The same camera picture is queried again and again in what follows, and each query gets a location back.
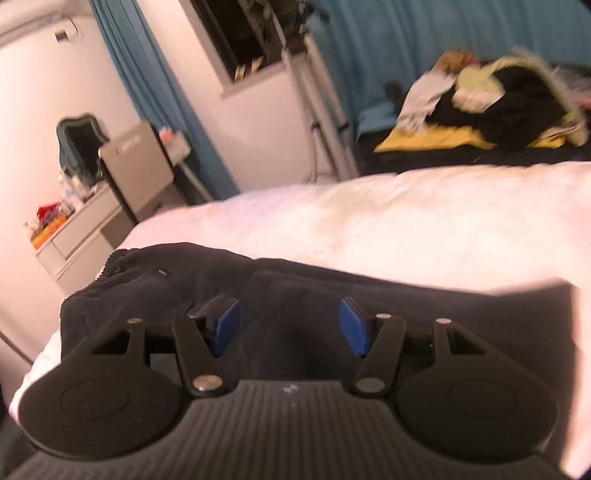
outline white blanket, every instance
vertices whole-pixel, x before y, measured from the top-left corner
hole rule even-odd
[[[248,193],[152,218],[121,248],[173,242],[456,290],[572,283],[582,353],[562,467],[578,477],[591,463],[591,164],[451,167]],[[56,334],[13,413],[59,349]]]

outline black fabric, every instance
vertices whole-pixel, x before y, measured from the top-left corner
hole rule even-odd
[[[10,415],[0,421],[0,479],[29,460],[35,453],[31,442]]]
[[[62,357],[107,326],[141,317],[169,322],[225,294],[241,301],[241,327],[220,359],[225,375],[267,380],[351,381],[361,361],[337,320],[353,296],[370,313],[412,324],[452,318],[547,382],[561,417],[547,456],[558,462],[573,388],[570,286],[491,297],[389,283],[283,260],[250,260],[192,244],[118,251],[102,276],[61,309]]]
[[[406,100],[408,90],[404,92],[402,83],[399,80],[389,80],[384,84],[384,92],[386,93],[386,98],[394,106],[394,114],[398,115]]]
[[[566,114],[548,86],[531,70],[510,66],[494,75],[502,83],[505,94],[483,113],[467,113],[456,108],[452,102],[456,89],[452,87],[437,102],[427,123],[472,127],[498,148],[515,150],[525,148]]]

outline dark window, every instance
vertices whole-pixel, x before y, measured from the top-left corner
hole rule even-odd
[[[191,0],[211,37],[230,78],[236,69],[265,57],[261,41],[238,0]]]
[[[273,21],[256,0],[191,0],[231,78],[242,78],[281,60],[281,42]],[[296,28],[298,2],[271,0],[284,33]]]

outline blue curtain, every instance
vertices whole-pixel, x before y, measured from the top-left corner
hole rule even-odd
[[[186,162],[217,199],[238,193],[230,174],[181,90],[135,0],[90,0],[111,58],[139,115],[185,133]]]
[[[310,21],[349,120],[410,87],[445,50],[494,59],[525,46],[550,62],[591,66],[591,14],[579,0],[316,0]]]

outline white wall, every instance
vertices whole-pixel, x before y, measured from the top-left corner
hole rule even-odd
[[[242,191],[300,183],[310,149],[285,71],[230,95],[178,0],[138,0],[169,65]]]
[[[0,18],[11,4],[0,4]],[[33,357],[57,329],[64,299],[22,228],[59,198],[57,123],[91,112],[113,136],[138,121],[94,19],[74,21],[81,36],[70,43],[54,37],[73,34],[66,21],[0,48],[0,328]]]

